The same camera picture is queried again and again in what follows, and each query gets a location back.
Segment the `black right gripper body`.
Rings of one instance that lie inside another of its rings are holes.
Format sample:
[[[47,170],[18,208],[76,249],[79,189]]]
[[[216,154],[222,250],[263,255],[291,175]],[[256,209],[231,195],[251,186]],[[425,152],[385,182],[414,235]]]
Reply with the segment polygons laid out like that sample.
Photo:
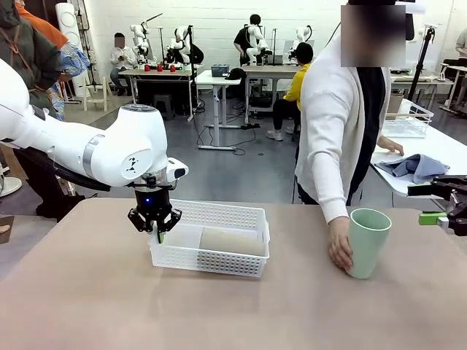
[[[451,217],[454,219],[466,219],[466,191],[453,190],[451,204]]]

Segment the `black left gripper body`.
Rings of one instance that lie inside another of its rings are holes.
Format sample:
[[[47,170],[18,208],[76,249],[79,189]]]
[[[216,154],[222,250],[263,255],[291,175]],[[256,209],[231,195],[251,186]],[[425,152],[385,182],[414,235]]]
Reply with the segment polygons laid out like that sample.
[[[165,222],[171,214],[167,188],[135,188],[136,207],[133,208],[133,223]]]

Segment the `person's left hand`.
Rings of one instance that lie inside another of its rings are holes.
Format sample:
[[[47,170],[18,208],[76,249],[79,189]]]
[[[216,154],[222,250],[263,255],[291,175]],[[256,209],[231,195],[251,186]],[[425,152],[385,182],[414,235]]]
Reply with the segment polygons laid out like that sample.
[[[402,145],[392,141],[386,136],[380,136],[377,142],[377,146],[386,149],[392,153],[398,153],[400,156],[404,156],[404,148]]]

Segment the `person's right hand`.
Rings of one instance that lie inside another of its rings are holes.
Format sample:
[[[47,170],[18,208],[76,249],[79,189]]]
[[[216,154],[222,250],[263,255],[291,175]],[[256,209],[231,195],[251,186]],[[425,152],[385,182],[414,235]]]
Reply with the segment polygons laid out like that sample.
[[[353,266],[353,250],[349,243],[350,220],[347,217],[337,217],[329,222],[328,255],[331,261],[343,271],[349,271]]]

